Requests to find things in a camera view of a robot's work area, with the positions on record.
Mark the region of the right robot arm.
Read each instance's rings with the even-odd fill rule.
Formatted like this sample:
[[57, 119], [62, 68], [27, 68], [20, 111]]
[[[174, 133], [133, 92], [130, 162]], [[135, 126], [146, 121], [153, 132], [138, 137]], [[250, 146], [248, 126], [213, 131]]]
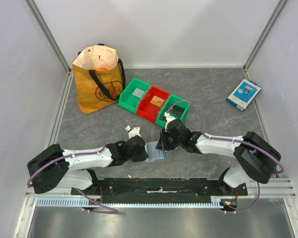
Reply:
[[191, 132], [179, 119], [166, 123], [160, 131], [156, 148], [162, 151], [182, 147], [188, 153], [218, 154], [236, 158], [238, 166], [227, 168], [218, 180], [218, 191], [231, 194], [241, 184], [255, 181], [267, 184], [277, 167], [281, 167], [281, 154], [257, 133], [245, 136], [213, 136], [200, 131]]

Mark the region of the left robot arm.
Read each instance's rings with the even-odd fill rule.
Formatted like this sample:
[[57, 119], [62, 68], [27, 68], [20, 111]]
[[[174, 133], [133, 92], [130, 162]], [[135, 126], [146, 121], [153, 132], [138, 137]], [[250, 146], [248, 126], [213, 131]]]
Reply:
[[99, 191], [99, 182], [92, 168], [120, 166], [127, 161], [143, 162], [148, 157], [146, 143], [138, 135], [127, 141], [109, 143], [103, 149], [75, 151], [53, 144], [28, 162], [28, 186], [36, 194], [57, 187], [76, 187], [93, 195]]

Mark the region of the blue leather card holder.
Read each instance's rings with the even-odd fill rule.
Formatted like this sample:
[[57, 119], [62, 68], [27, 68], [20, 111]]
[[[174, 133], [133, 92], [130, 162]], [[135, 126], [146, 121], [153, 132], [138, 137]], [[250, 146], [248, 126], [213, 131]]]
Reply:
[[156, 145], [158, 141], [148, 142], [146, 143], [146, 152], [148, 154], [148, 158], [145, 160], [146, 163], [161, 161], [166, 159], [166, 154], [164, 151], [160, 149], [156, 149]]

